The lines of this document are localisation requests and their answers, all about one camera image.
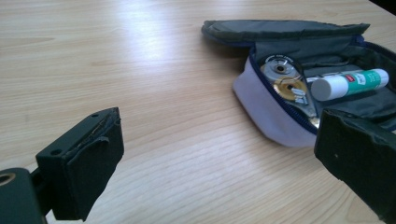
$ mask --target black object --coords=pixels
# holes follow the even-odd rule
[[[386,11],[396,15],[396,7],[392,1],[389,0],[370,0],[370,2],[384,8]]]
[[[0,223],[85,220],[116,170],[124,147],[120,111],[89,115],[36,155],[38,168],[0,172]]]
[[[324,109],[316,157],[386,223],[396,223],[396,135],[367,119]]]

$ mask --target white glue stick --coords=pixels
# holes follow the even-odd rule
[[[328,101],[346,95],[379,89],[386,86],[388,81],[388,73],[383,69],[376,68],[317,79],[312,83],[311,93],[318,101]]]

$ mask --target green label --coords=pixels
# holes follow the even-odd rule
[[[381,84],[381,76],[375,71],[361,71],[359,73],[345,74],[344,78],[348,83],[346,95],[355,94],[362,91],[370,91]]]

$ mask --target table surface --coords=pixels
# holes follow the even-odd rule
[[[86,223],[379,222],[312,147],[282,147],[248,117],[232,91],[247,50],[200,31],[242,19],[367,22],[367,40],[396,50],[396,17],[366,0],[1,1],[0,169],[33,171],[118,106],[125,154]]]

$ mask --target roll of tape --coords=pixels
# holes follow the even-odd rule
[[[300,77],[300,73],[293,65],[293,60],[284,55],[272,55],[267,57],[261,70],[265,77],[271,82],[275,82],[282,77]]]

